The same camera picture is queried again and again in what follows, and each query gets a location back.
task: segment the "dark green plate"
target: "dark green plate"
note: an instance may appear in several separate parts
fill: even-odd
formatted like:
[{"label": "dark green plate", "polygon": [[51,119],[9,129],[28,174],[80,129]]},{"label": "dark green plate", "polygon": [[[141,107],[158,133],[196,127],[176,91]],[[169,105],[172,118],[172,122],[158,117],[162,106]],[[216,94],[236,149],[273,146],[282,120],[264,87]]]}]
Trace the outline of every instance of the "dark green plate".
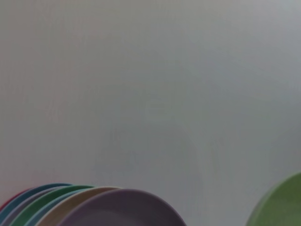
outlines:
[{"label": "dark green plate", "polygon": [[14,219],[14,221],[10,224],[10,226],[23,226],[26,224],[26,222],[41,208],[43,208],[45,205],[53,201],[54,199],[60,197],[61,195],[67,194],[69,192],[73,192],[80,189],[85,188],[92,188],[93,186],[79,186],[79,185],[73,185],[64,187],[52,192],[49,192],[40,198],[38,198],[36,201],[28,205],[19,215]]},{"label": "dark green plate", "polygon": [[246,226],[301,226],[301,173],[270,189]]}]

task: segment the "light green plate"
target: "light green plate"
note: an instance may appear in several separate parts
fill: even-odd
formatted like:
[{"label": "light green plate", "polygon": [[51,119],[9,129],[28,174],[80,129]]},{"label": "light green plate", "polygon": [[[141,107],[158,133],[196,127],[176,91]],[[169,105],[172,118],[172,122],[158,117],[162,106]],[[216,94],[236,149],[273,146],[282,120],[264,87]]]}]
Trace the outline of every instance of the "light green plate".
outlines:
[{"label": "light green plate", "polygon": [[246,226],[301,226],[301,173],[270,189]]},{"label": "light green plate", "polygon": [[52,192],[49,192],[40,198],[38,198],[36,201],[28,205],[19,215],[14,219],[14,221],[10,224],[10,226],[24,226],[26,222],[36,213],[38,212],[42,207],[53,201],[54,199],[60,197],[61,195],[67,194],[69,192],[73,192],[80,189],[85,188],[92,188],[93,186],[86,186],[86,185],[73,185],[64,187],[61,189],[54,190]]}]

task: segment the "gray wall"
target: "gray wall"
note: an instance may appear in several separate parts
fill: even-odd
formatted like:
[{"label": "gray wall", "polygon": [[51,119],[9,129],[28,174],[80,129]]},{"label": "gray wall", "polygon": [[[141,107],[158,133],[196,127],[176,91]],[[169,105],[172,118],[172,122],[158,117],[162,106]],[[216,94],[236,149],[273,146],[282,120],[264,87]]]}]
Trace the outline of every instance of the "gray wall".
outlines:
[{"label": "gray wall", "polygon": [[301,168],[298,0],[0,1],[0,201],[52,181],[241,226]]}]

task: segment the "white wall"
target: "white wall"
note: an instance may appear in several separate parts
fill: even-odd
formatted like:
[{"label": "white wall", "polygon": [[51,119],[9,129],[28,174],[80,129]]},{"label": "white wall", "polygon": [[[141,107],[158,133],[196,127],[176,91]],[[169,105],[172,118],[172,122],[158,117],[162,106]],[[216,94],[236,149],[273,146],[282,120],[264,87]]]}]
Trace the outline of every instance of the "white wall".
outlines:
[{"label": "white wall", "polygon": [[301,169],[298,0],[0,1],[0,201],[146,189],[244,225]]}]

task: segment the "green plate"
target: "green plate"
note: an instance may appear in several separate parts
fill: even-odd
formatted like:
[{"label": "green plate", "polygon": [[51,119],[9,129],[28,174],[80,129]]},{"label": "green plate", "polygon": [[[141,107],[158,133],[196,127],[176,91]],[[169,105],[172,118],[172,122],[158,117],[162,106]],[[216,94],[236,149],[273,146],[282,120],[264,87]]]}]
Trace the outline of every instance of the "green plate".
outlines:
[{"label": "green plate", "polygon": [[270,189],[246,226],[301,226],[301,173]]},{"label": "green plate", "polygon": [[54,190],[52,192],[49,192],[40,198],[38,198],[36,201],[28,205],[19,215],[14,219],[14,221],[9,226],[23,226],[26,224],[26,222],[42,207],[44,207],[46,204],[50,203],[54,199],[60,197],[61,195],[67,194],[69,192],[73,192],[80,189],[85,188],[92,188],[93,186],[79,186],[79,185],[73,185],[68,186],[64,188],[60,188],[57,190]]}]

